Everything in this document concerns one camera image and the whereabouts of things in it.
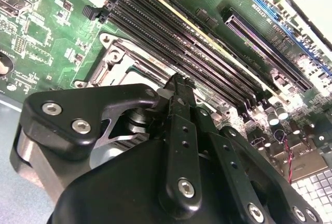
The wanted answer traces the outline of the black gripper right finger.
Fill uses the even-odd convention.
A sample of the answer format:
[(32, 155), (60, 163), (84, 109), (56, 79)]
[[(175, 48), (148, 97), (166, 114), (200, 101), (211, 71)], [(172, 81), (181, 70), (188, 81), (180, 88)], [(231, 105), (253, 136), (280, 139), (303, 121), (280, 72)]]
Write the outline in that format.
[(198, 131), (198, 149), (216, 170), (214, 195), (229, 223), (322, 223), (318, 212), (232, 127), (218, 130), (197, 107), (194, 85), (184, 79)]

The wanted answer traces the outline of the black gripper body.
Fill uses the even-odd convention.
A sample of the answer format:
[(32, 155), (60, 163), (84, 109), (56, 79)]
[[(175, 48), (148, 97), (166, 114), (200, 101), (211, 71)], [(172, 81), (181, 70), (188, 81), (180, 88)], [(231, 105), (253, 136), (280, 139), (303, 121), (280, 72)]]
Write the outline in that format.
[[(176, 223), (161, 207), (164, 144), (140, 144), (74, 180), (49, 223)], [(187, 223), (239, 223), (240, 216), (212, 162), (199, 157), (202, 204)]]

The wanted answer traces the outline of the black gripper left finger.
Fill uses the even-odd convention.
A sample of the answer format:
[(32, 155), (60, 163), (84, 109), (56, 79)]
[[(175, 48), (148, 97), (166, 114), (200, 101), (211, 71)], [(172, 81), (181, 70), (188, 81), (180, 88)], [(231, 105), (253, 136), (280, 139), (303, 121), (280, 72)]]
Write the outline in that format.
[(189, 218), (200, 208), (202, 190), (197, 131), (183, 80), (179, 74), (170, 78), (167, 99), (145, 84), (34, 93), (23, 103), (11, 163), (21, 175), (37, 176), (57, 204), (74, 180), (95, 169), (91, 153), (121, 115), (145, 109), (153, 124), (140, 144), (164, 144), (159, 203), (171, 217)]

